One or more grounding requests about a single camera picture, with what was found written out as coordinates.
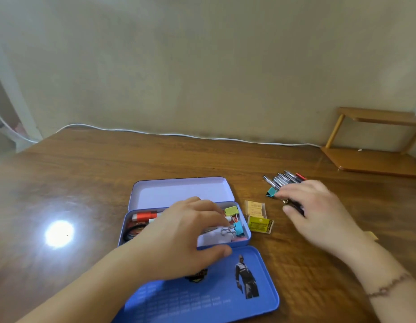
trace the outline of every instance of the hand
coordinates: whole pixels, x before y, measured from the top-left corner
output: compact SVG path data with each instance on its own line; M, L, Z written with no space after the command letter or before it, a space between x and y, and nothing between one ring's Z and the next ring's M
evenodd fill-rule
M196 250L205 228L229 225L215 203L191 197L173 204L122 247L127 248L128 256L134 256L146 282L175 279L196 274L232 254L225 244Z
M337 196L316 180L288 184L275 194L302 204L303 217L291 206L283 211L309 242L344 260L358 245L369 242Z

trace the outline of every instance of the blue lid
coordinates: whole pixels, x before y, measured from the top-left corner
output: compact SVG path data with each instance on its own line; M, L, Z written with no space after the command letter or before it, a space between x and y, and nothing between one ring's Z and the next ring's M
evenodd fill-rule
M113 322L226 323L273 311L279 305L258 250L244 246L234 248L232 255L198 276L141 286Z
M192 196L214 203L235 200L223 177L141 180L133 185L128 209L169 207Z

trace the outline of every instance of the bright light spot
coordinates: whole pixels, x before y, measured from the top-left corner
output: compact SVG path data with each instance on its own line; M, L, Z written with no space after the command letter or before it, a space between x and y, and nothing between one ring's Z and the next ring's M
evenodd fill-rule
M67 245L74 236L74 228L67 221L56 221L49 225L45 232L45 242L48 246L60 248Z

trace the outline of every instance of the small wooden desk shelf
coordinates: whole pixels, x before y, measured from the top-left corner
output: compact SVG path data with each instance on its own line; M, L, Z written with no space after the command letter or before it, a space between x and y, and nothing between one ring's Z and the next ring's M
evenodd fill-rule
M340 117L326 146L322 147L322 151L339 169L416 177L416 159L407 154L416 142L416 133L400 152L371 150L359 152L350 148L331 148L332 142L345 117L360 122L416 127L416 116L414 113L361 108L339 108L338 113Z

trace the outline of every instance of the bracelet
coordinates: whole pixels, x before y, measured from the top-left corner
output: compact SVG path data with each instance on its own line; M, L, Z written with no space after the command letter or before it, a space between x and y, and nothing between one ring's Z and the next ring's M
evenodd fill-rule
M397 284L404 282L405 280L411 279L412 276L410 273L403 273L399 276L399 278L392 280L391 283L389 283L386 287L381 287L377 292L373 292L371 294L367 294L368 298L375 298L379 296L387 296L389 294L389 291L393 287L395 287Z

